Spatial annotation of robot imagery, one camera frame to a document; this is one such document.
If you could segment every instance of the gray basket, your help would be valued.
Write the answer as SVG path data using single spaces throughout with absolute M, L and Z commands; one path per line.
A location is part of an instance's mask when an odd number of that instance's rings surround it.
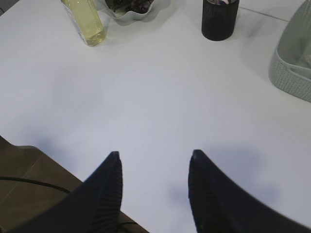
M 284 30 L 269 77 L 277 88 L 311 102 L 311 0 L 300 6 Z

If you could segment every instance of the glass bottle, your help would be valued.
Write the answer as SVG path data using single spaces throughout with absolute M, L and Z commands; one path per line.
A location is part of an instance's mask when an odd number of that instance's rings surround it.
M 93 0 L 61 0 L 82 40 L 89 46 L 102 42 L 106 36 Z

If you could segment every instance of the cable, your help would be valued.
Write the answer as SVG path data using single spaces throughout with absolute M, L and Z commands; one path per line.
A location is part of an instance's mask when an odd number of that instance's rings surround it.
M 122 226 L 122 225 L 138 225 L 138 223 L 136 222 L 121 222 L 121 223 L 118 223 L 119 226 Z
M 33 184 L 37 184 L 37 185 L 41 185 L 41 186 L 46 186 L 46 187 L 54 188 L 54 189 L 57 189 L 59 191 L 67 193 L 67 194 L 70 193 L 69 190 L 67 190 L 65 188 L 62 188 L 62 187 L 59 187 L 59 186 L 54 185 L 54 184 L 44 183 L 44 182 L 34 181 L 34 180 L 29 180 L 29 179 L 24 179 L 24 178 L 0 176 L 0 180 L 2 180 L 2 181 L 18 181 L 18 182 L 25 182 L 25 183 L 33 183 Z

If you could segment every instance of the black cup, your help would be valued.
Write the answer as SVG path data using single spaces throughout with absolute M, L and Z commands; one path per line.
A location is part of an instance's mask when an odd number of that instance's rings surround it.
M 234 31 L 240 0 L 216 5 L 203 0 L 202 34 L 209 40 L 225 40 Z

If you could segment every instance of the table surface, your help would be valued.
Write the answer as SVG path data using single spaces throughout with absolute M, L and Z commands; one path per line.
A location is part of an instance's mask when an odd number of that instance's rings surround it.
M 187 186 L 193 149 L 310 227 L 311 105 L 268 78 L 299 4 L 241 6 L 251 11 L 240 9 L 222 42 L 201 35 L 201 1 L 158 0 L 128 25 L 100 12 L 108 38 L 90 48 L 59 1 L 20 0 L 0 18 L 0 134 L 40 148 L 82 180 L 120 151 L 122 210 L 150 232 L 196 232 Z

